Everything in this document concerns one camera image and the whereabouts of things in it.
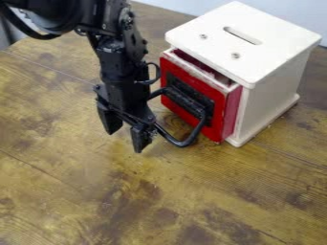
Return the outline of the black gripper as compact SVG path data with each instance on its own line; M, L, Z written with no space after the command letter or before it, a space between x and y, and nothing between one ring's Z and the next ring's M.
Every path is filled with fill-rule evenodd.
M94 87L97 112L104 130L112 135L122 126L132 125L133 152L140 153L157 134L156 118L148 107L149 79L146 63L142 60L148 50L144 47L128 52L120 45L98 45L96 54L101 65L101 85Z

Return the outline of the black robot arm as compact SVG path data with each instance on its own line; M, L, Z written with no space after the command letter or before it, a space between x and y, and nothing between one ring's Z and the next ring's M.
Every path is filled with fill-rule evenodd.
M128 0L0 0L0 14L34 39L50 40L68 32L88 39L101 65L93 91L104 130L113 134L128 124L133 151L140 152L154 132L146 104L154 81Z

